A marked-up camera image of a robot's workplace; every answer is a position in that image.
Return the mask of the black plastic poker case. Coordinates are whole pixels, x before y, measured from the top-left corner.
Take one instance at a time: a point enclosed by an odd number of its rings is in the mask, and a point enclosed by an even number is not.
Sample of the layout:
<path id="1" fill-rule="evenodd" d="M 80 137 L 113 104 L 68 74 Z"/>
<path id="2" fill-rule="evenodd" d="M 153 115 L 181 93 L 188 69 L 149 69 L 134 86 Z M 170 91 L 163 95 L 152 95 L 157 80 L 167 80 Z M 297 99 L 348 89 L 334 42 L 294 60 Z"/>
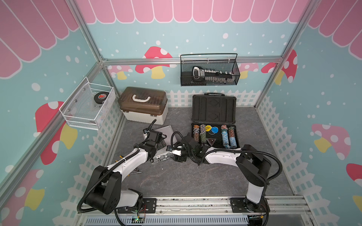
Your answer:
<path id="1" fill-rule="evenodd" d="M 193 126 L 201 124 L 218 127 L 217 134 L 206 131 L 206 138 L 216 138 L 214 148 L 224 148 L 222 143 L 221 126 L 227 125 L 227 128 L 235 127 L 235 138 L 237 148 L 239 141 L 237 135 L 236 122 L 236 97 L 226 96 L 221 93 L 206 93 L 203 95 L 194 95 L 192 97 L 192 125 L 191 133 L 193 137 Z"/>

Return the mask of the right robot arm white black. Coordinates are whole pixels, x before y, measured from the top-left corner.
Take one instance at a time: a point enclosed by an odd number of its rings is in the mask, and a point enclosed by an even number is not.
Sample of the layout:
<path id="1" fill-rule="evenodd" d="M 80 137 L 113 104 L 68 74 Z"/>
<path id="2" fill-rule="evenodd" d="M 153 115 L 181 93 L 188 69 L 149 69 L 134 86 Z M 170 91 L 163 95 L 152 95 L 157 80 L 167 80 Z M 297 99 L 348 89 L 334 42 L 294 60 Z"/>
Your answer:
<path id="1" fill-rule="evenodd" d="M 207 144 L 201 145 L 192 137 L 182 137 L 180 142 L 168 145 L 166 150 L 174 157 L 180 157 L 181 162 L 190 158 L 198 165 L 225 164 L 237 167 L 247 179 L 248 188 L 241 203 L 231 202 L 231 205 L 238 206 L 241 211 L 246 212 L 270 211 L 265 193 L 270 181 L 282 172 L 282 163 L 276 156 L 258 151 L 251 145 L 244 145 L 241 148 L 215 148 Z"/>

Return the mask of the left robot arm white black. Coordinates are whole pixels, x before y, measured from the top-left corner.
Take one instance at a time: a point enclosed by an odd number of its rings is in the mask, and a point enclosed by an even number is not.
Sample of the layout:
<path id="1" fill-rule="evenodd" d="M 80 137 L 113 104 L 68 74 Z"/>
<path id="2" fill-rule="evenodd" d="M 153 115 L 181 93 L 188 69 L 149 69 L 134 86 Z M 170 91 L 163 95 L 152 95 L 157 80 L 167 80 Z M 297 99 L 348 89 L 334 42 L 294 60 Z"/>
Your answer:
<path id="1" fill-rule="evenodd" d="M 128 155 L 112 165 L 96 167 L 77 204 L 77 212 L 100 211 L 110 214 L 117 213 L 121 208 L 132 212 L 142 211 L 143 194 L 132 189 L 122 190 L 122 182 L 134 169 L 153 161 L 158 145 L 166 138 L 167 135 L 162 132 L 149 129 L 145 140 L 135 144 Z"/>

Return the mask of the silver aluminium poker case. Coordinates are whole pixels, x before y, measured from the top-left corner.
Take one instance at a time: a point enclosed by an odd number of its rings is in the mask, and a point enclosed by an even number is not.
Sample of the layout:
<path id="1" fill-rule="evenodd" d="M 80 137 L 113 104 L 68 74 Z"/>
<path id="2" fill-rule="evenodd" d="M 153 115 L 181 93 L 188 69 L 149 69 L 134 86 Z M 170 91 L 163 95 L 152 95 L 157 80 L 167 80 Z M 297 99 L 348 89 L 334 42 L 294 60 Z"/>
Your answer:
<path id="1" fill-rule="evenodd" d="M 146 136 L 147 136 L 148 131 L 151 130 L 151 129 L 152 129 L 151 126 L 145 128 L 145 129 L 143 130 L 143 135 L 146 135 Z M 159 144 L 158 150 L 164 148 L 163 145 L 164 145 L 164 144 Z"/>

